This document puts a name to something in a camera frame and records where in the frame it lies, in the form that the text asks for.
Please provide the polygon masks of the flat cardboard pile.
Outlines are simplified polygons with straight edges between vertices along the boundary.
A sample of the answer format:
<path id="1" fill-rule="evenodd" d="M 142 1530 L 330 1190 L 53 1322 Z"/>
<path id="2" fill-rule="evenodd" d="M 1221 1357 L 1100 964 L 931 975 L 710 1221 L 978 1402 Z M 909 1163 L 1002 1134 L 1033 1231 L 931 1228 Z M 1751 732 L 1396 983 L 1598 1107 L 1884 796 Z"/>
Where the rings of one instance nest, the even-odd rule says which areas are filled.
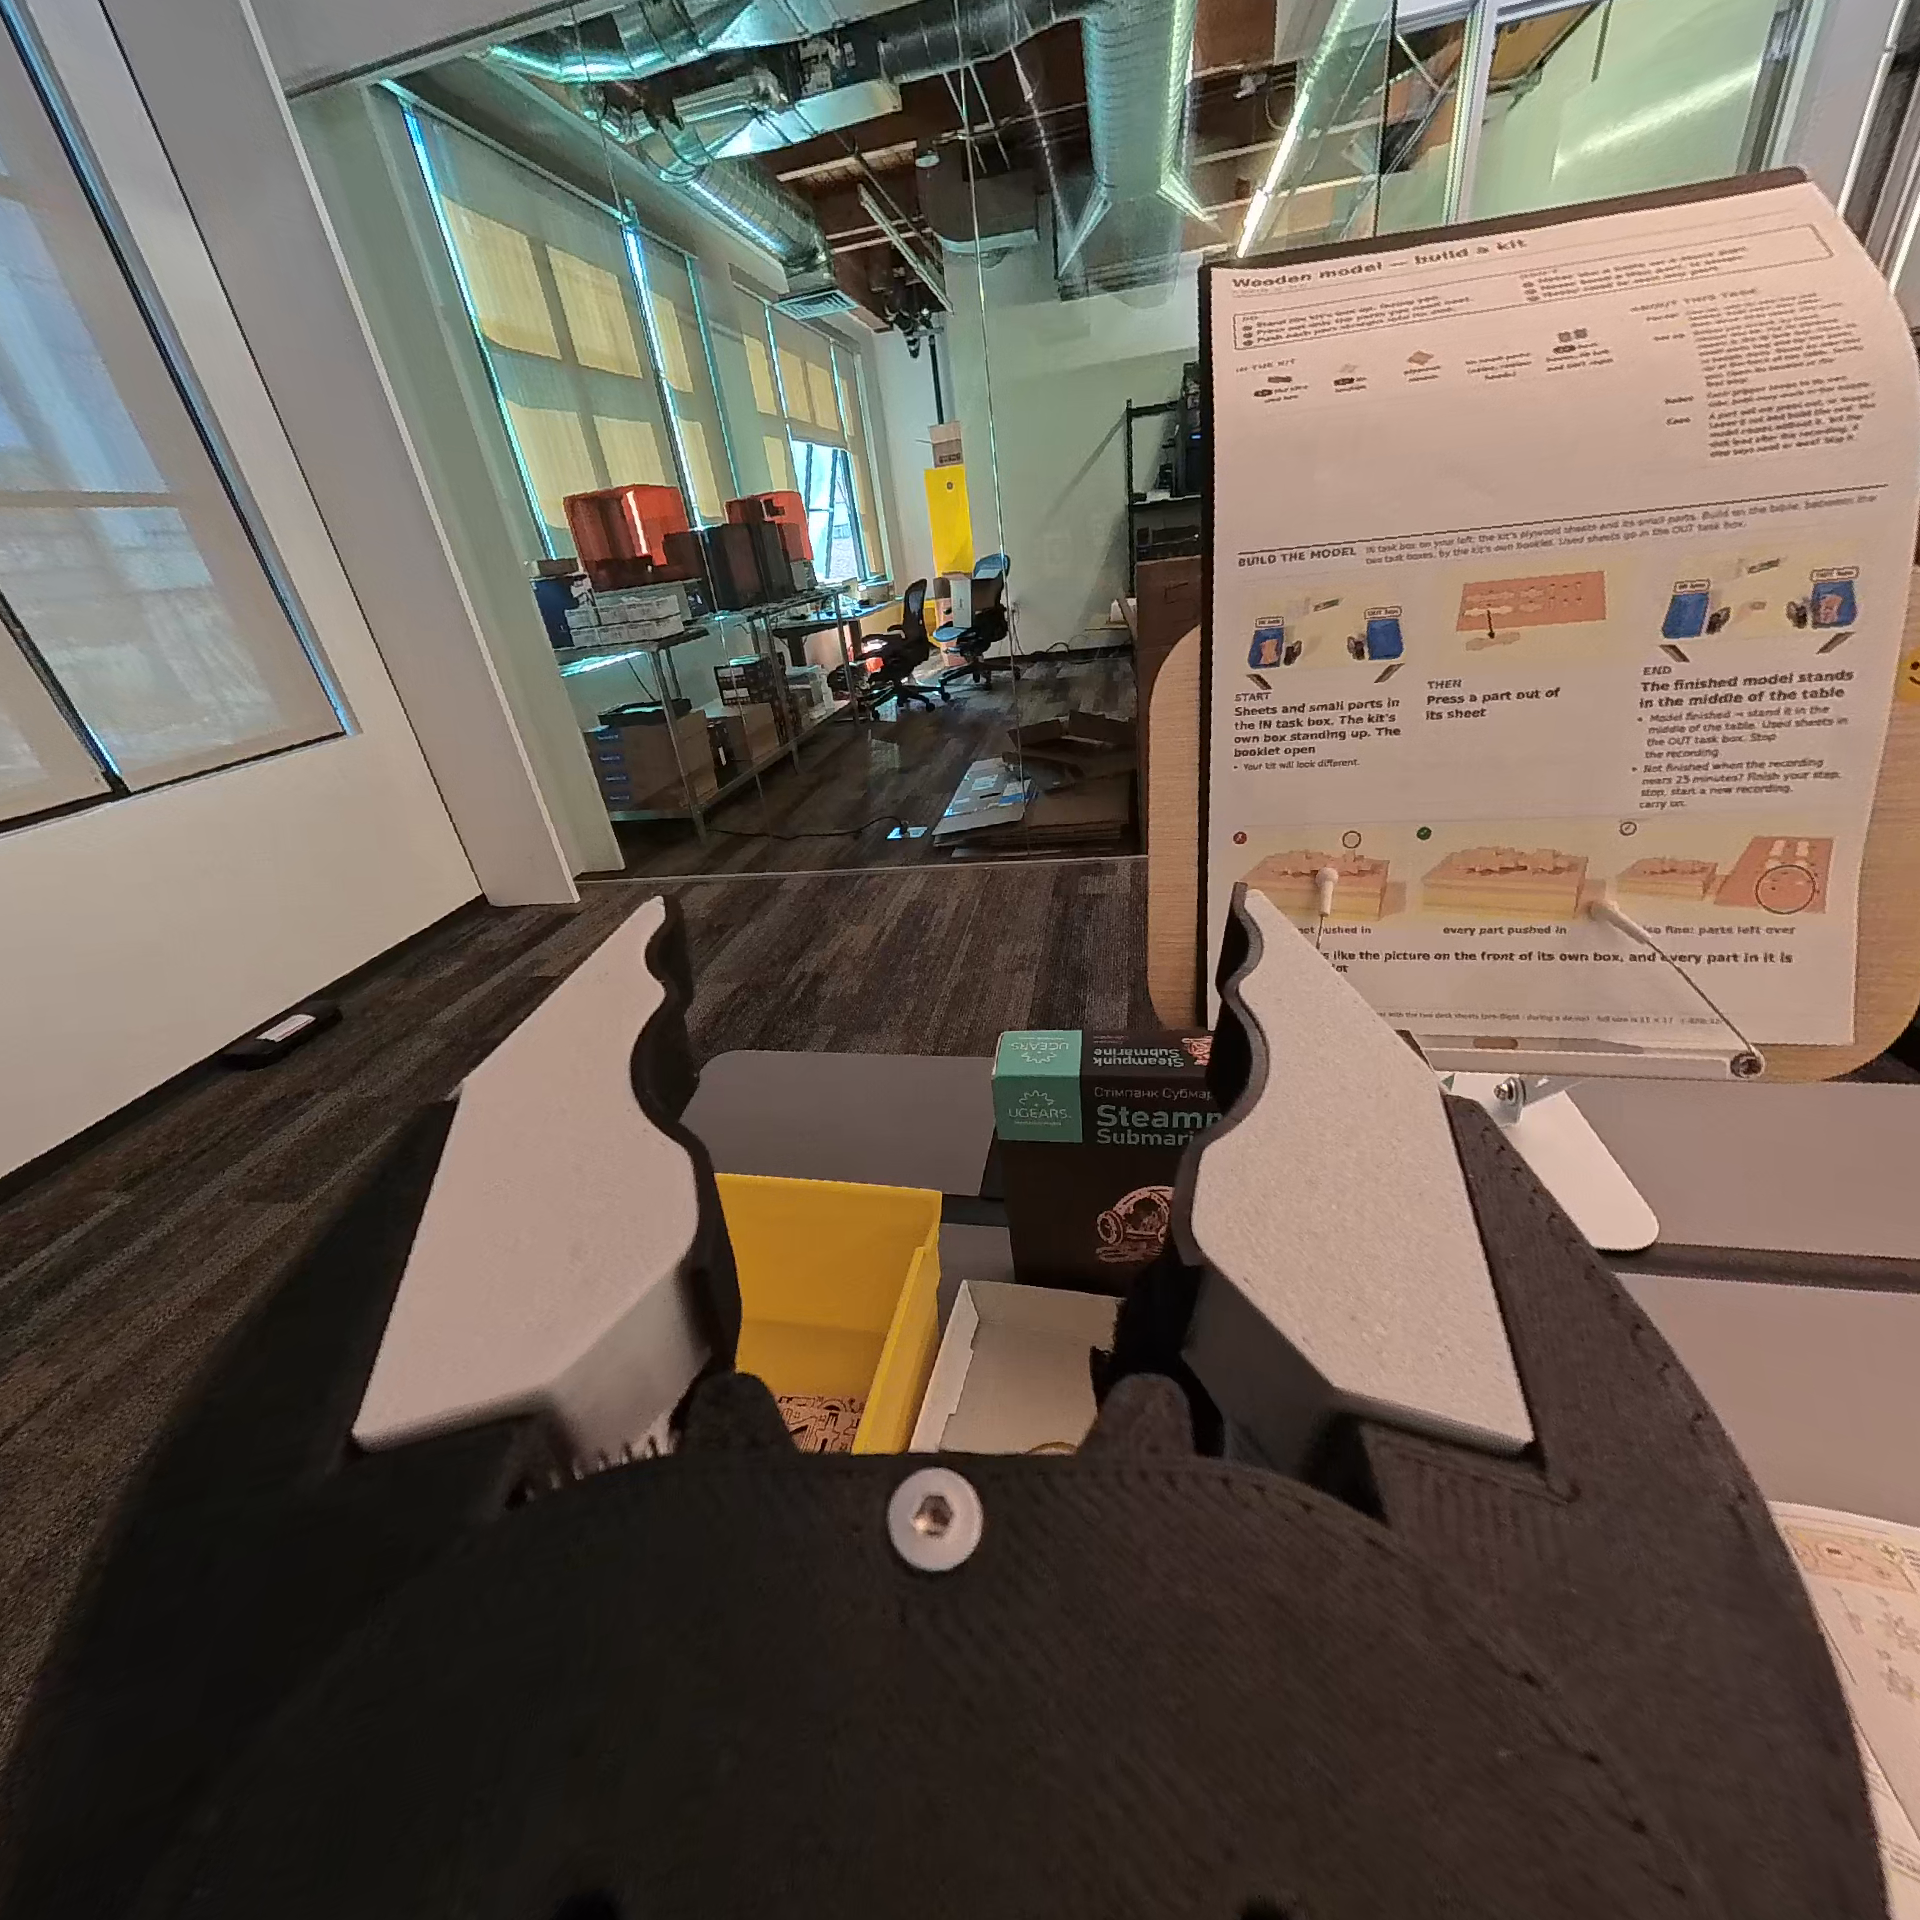
<path id="1" fill-rule="evenodd" d="M 948 853 L 1113 848 L 1135 829 L 1131 718 L 1070 710 L 1012 727 L 955 787 L 931 844 Z"/>

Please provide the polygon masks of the printed booklet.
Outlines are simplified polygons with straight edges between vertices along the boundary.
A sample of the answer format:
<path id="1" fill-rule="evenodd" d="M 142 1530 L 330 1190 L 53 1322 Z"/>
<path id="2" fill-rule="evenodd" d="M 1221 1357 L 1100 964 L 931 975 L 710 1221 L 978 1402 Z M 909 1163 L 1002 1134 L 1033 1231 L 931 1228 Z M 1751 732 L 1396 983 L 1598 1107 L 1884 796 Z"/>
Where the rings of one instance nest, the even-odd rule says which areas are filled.
<path id="1" fill-rule="evenodd" d="M 1918 1915 L 1918 1526 L 1771 1504 L 1853 1718 L 1887 1912 Z"/>

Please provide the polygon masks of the yellow plastic bin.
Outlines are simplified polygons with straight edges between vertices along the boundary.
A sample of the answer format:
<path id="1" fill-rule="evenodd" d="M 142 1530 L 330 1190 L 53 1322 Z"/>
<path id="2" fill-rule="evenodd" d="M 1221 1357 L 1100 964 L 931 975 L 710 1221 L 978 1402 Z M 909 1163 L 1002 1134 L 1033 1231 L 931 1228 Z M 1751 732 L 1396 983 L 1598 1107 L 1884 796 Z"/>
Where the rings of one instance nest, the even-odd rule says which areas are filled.
<path id="1" fill-rule="evenodd" d="M 854 1453 L 901 1453 L 940 1343 L 945 1197 L 927 1188 L 718 1180 L 742 1326 L 737 1366 L 780 1394 L 863 1397 Z"/>

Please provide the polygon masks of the white cardboard tray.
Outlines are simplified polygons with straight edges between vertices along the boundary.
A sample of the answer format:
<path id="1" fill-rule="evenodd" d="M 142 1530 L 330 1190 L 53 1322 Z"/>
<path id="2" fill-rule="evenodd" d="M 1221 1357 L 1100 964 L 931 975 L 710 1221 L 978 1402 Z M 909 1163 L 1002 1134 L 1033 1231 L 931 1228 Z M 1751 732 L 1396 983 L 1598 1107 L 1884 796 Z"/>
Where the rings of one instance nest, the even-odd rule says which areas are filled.
<path id="1" fill-rule="evenodd" d="M 962 1283 L 908 1447 L 1070 1456 L 1098 1416 L 1090 1355 L 1113 1347 L 1117 1308 L 1106 1294 Z"/>

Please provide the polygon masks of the blue office chair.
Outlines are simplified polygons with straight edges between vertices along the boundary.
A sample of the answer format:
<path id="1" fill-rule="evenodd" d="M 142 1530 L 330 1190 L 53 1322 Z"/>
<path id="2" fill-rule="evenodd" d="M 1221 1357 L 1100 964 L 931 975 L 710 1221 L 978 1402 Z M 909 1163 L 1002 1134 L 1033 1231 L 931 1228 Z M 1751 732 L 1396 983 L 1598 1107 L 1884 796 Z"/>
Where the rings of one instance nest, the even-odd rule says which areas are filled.
<path id="1" fill-rule="evenodd" d="M 1010 615 L 1006 610 L 1007 572 L 1010 557 L 999 551 L 978 559 L 972 573 L 955 582 L 965 591 L 951 600 L 951 619 L 932 635 L 937 648 L 957 660 L 940 676 L 940 698 L 945 702 L 948 700 L 951 684 L 972 682 L 989 686 L 993 671 L 999 668 L 1012 676 L 1018 674 L 1006 659 L 993 659 L 993 648 L 1010 638 Z"/>

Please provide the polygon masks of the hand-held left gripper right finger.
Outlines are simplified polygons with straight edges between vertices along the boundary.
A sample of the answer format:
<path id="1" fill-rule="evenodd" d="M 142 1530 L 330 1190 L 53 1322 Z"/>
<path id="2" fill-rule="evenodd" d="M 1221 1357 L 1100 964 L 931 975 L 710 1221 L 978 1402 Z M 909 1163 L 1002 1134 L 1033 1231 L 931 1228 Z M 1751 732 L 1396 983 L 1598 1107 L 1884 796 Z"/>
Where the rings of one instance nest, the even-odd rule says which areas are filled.
<path id="1" fill-rule="evenodd" d="M 1306 1477 L 1364 1419 L 1519 1456 L 1533 1423 L 1422 1053 L 1261 893 L 1221 943 L 1214 1061 L 1243 1090 L 1181 1175 L 1183 1357 L 1229 1452 Z"/>

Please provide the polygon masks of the printed instruction sheet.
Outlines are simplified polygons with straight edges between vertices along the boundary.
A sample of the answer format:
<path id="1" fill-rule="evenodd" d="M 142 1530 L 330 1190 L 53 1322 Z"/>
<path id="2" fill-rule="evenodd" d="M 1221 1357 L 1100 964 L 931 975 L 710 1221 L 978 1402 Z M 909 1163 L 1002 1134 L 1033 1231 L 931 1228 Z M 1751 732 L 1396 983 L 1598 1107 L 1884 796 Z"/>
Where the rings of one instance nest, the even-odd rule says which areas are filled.
<path id="1" fill-rule="evenodd" d="M 1425 1039 L 1835 1047 L 1916 362 L 1788 170 L 1204 270 L 1203 972 L 1259 892 Z"/>

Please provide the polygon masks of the dark model kit box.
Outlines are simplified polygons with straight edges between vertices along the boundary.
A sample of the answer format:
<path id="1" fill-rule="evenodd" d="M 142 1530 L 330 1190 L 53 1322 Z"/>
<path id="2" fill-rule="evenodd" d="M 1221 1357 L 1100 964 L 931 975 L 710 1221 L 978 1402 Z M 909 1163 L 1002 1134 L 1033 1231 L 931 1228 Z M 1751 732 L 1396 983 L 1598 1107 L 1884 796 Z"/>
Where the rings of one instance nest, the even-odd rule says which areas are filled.
<path id="1" fill-rule="evenodd" d="M 995 1134 L 1019 1283 L 1123 1295 L 1161 1258 L 1183 1152 L 1218 1119 L 1209 1053 L 1206 1031 L 999 1036 Z"/>

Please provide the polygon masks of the white document stand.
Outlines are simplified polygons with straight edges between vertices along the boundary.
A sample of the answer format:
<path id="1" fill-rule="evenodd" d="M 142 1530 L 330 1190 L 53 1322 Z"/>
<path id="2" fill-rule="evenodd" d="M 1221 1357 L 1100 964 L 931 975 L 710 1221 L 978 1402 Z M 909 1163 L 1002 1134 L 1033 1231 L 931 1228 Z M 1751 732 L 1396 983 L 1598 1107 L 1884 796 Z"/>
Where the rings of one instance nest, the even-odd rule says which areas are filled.
<path id="1" fill-rule="evenodd" d="M 1637 1254 L 1660 1239 L 1660 1219 L 1573 1102 L 1583 1078 L 1743 1080 L 1766 1061 L 1679 963 L 1633 918 L 1606 879 L 1587 915 L 1644 949 L 1708 1007 L 1726 1037 L 1710 1047 L 1469 1047 L 1407 1037 L 1442 1090 L 1484 1107 L 1579 1231 L 1602 1253 Z"/>

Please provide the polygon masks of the large orange 3D printer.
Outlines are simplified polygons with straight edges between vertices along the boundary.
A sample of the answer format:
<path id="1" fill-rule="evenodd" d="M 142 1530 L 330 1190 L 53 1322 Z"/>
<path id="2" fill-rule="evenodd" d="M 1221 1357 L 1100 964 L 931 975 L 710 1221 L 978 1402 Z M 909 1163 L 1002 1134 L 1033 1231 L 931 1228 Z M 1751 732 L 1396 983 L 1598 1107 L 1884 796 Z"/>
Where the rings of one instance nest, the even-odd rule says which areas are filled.
<path id="1" fill-rule="evenodd" d="M 589 588 L 618 591 L 687 582 L 690 520 L 678 487 L 626 485 L 566 493 L 566 530 Z"/>

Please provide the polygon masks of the large frosted window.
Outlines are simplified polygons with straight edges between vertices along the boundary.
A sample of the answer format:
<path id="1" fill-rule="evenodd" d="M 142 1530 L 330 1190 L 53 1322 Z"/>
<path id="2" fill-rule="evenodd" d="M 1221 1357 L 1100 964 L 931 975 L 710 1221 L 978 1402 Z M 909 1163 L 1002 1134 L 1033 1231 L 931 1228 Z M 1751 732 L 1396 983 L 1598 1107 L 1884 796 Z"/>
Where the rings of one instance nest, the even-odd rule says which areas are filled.
<path id="1" fill-rule="evenodd" d="M 2 828 L 353 732 L 23 5 L 2 28 Z"/>

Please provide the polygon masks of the black shelf rack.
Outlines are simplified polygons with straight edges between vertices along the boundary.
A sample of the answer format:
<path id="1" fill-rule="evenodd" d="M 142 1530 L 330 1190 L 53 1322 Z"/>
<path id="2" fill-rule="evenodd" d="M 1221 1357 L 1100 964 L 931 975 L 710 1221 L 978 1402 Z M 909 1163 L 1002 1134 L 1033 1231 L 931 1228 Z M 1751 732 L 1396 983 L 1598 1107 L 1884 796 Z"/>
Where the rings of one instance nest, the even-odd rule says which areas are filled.
<path id="1" fill-rule="evenodd" d="M 1123 408 L 1126 594 L 1149 559 L 1194 559 L 1204 541 L 1206 405 L 1198 362 L 1186 362 L 1170 400 Z"/>

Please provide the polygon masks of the silver ventilation duct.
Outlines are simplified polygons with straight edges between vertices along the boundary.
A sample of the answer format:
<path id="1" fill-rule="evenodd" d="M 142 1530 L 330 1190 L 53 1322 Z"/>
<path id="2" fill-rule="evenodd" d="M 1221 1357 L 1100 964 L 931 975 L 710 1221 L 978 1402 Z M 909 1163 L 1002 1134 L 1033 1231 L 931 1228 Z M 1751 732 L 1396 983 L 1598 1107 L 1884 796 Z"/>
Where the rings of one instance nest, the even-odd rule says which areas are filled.
<path id="1" fill-rule="evenodd" d="M 1062 284 L 1116 294 L 1174 275 L 1188 219 L 1186 87 L 1195 3 L 1108 3 L 1089 12 L 1090 198 L 1062 243 Z"/>

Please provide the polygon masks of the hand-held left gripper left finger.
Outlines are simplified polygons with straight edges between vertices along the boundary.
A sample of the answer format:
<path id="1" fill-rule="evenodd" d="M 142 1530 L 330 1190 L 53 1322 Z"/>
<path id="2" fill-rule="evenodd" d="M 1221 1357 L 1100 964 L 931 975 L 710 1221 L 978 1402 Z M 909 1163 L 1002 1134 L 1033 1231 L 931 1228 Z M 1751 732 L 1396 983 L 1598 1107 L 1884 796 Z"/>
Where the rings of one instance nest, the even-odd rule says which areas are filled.
<path id="1" fill-rule="evenodd" d="M 531 1416 L 566 1462 L 659 1456 L 737 1362 L 740 1298 L 703 1142 L 678 908 L 643 903 L 452 1099 L 353 1439 Z"/>

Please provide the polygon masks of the metal work table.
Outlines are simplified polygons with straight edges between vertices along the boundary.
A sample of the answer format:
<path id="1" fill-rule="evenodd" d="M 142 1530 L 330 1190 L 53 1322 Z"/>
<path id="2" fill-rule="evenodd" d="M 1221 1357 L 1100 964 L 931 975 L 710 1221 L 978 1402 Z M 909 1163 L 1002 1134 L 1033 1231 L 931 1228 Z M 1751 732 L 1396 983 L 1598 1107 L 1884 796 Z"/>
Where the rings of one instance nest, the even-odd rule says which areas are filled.
<path id="1" fill-rule="evenodd" d="M 858 619 L 834 594 L 716 610 L 694 582 L 537 588 L 612 824 L 687 824 L 706 838 L 725 803 L 803 767 L 810 742 L 853 710 L 834 674 Z"/>

